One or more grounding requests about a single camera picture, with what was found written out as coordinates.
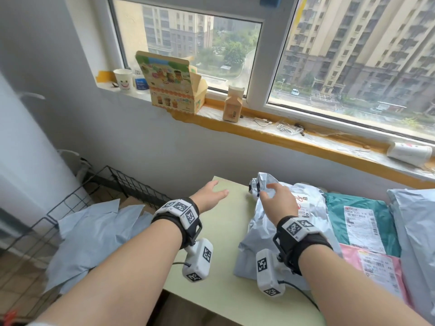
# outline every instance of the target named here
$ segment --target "window frame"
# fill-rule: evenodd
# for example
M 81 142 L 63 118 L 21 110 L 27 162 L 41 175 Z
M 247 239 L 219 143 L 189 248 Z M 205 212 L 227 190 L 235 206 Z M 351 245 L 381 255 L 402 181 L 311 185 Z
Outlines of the window frame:
M 100 22 L 106 43 L 109 63 L 113 68 L 123 68 L 122 40 L 112 17 L 111 0 L 92 0 Z M 294 19 L 299 0 L 281 0 L 277 8 L 261 7 L 259 0 L 125 0 L 151 6 L 165 7 L 180 11 L 195 12 L 201 15 L 227 17 L 261 23 L 258 45 L 255 52 L 249 87 L 245 87 L 244 106 L 253 110 L 272 113 L 299 121 L 321 125 L 331 129 L 344 131 L 358 136 L 369 137 L 380 141 L 401 139 L 432 142 L 422 137 L 409 137 L 399 132 L 389 132 L 376 126 L 361 125 L 355 121 L 345 120 L 338 116 L 314 112 L 306 109 L 304 104 L 286 102 L 269 103 L 269 96 L 275 80 L 281 57 L 288 43 L 291 24 Z M 225 100 L 227 93 L 216 90 L 208 91 L 208 98 Z

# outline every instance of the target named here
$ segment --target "light yellow tabletop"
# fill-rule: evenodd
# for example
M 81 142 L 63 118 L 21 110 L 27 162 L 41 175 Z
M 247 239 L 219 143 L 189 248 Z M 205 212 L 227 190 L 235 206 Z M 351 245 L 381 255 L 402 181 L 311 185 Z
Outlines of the light yellow tabletop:
M 210 274 L 199 283 L 190 283 L 183 278 L 181 266 L 174 265 L 164 289 L 244 326 L 325 325 L 323 316 L 297 290 L 287 287 L 283 296 L 270 298 L 260 292 L 255 280 L 233 275 L 237 247 L 254 216 L 255 201 L 247 186 L 214 179 L 219 180 L 216 191 L 228 189 L 230 194 L 201 215 L 199 238 L 207 238 L 214 248 Z M 176 261 L 185 258 L 183 249 Z

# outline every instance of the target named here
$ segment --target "black metal wire basket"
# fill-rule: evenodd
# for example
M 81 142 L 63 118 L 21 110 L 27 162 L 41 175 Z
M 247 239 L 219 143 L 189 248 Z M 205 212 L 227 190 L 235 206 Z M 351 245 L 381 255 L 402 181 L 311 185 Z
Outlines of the black metal wire basket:
M 109 166 L 88 173 L 84 184 L 69 194 L 24 235 L 12 239 L 0 251 L 0 316 L 15 316 L 16 322 L 28 322 L 46 310 L 59 296 L 59 288 L 43 293 L 45 269 L 61 243 L 57 219 L 88 206 L 128 197 L 160 208 L 171 199 L 133 177 Z

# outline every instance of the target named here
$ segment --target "person's left hand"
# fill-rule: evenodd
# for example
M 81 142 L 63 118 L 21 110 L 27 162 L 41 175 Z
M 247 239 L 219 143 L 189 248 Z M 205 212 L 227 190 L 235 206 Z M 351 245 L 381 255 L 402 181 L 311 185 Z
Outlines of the person's left hand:
M 213 188 L 218 183 L 219 181 L 210 181 L 190 197 L 198 206 L 199 213 L 212 209 L 230 193 L 228 190 L 213 192 Z

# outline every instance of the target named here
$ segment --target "red object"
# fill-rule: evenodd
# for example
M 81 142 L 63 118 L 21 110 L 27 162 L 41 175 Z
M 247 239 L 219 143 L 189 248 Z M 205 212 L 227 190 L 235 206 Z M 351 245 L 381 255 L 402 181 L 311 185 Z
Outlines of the red object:
M 16 310 L 11 310 L 6 312 L 3 319 L 3 325 L 4 326 L 12 326 L 12 323 L 14 322 L 15 317 L 17 316 Z

